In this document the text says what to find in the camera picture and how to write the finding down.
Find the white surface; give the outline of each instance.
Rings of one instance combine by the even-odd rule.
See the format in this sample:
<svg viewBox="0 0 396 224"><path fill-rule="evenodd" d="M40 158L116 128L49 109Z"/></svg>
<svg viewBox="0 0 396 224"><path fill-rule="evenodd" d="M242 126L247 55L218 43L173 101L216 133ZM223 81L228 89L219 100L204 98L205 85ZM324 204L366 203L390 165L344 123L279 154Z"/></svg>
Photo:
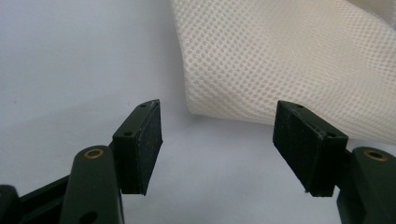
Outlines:
<svg viewBox="0 0 396 224"><path fill-rule="evenodd" d="M396 145L396 30L383 19L396 21L396 0L365 1L173 0L190 111L274 124L291 101Z"/></svg>
<svg viewBox="0 0 396 224"><path fill-rule="evenodd" d="M337 191L305 194L271 126L189 114L169 2L0 8L0 184L23 195L68 175L80 150L159 98L163 147L148 195L122 197L126 223L340 223Z"/></svg>

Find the screw hole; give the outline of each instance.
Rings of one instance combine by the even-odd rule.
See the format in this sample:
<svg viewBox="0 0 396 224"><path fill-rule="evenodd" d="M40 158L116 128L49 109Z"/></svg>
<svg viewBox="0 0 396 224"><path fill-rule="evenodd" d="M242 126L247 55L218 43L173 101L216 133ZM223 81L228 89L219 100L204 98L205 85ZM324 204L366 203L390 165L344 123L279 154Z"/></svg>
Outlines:
<svg viewBox="0 0 396 224"><path fill-rule="evenodd" d="M100 148L95 148L84 153L84 157L88 160L94 160L101 157L105 152Z"/></svg>
<svg viewBox="0 0 396 224"><path fill-rule="evenodd" d="M124 133L124 136L131 136L132 135L132 132L126 132L126 133Z"/></svg>
<svg viewBox="0 0 396 224"><path fill-rule="evenodd" d="M93 223L97 218L98 218L97 212L89 212L89 213L84 214L79 219L79 224L90 224L90 223Z"/></svg>
<svg viewBox="0 0 396 224"><path fill-rule="evenodd" d="M364 155L366 155L366 157L368 157L372 160L375 160L375 161L387 161L388 160L388 156L382 152L379 152L379 151L365 150Z"/></svg>

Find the brass insert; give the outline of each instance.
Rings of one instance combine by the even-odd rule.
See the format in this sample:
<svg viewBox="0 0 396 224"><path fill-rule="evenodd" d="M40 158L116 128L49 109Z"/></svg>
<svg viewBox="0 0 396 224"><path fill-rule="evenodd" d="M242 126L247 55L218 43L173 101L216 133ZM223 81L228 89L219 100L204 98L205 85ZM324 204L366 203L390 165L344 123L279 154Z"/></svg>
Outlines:
<svg viewBox="0 0 396 224"><path fill-rule="evenodd" d="M100 148L94 148L91 149L89 151L87 151L86 153L84 153L84 157L88 160L95 160L99 157L101 157L105 152L100 149Z"/></svg>
<svg viewBox="0 0 396 224"><path fill-rule="evenodd" d="M364 150L364 155L372 160L375 160L375 161L387 161L388 160L387 154L385 154L381 151L367 149L367 150Z"/></svg>

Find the white mesh fabric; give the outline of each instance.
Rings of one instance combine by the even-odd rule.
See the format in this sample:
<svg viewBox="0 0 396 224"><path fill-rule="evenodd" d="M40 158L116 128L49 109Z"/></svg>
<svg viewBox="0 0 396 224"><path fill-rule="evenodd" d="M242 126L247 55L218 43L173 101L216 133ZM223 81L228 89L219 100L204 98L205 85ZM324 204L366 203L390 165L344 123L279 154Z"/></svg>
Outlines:
<svg viewBox="0 0 396 224"><path fill-rule="evenodd" d="M396 4L366 2L173 0L190 112L273 124L286 100L395 145Z"/></svg>

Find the gray background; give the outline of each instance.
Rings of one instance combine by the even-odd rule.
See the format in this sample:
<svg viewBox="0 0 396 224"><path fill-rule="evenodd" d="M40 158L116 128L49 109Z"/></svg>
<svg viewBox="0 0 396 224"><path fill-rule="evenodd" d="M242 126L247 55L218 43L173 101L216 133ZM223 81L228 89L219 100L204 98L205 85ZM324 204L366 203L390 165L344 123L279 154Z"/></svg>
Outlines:
<svg viewBox="0 0 396 224"><path fill-rule="evenodd" d="M164 143L148 195L123 196L126 223L340 223L338 190L305 194L273 127L188 112L169 1L0 2L0 184L23 195L68 175L157 98Z"/></svg>

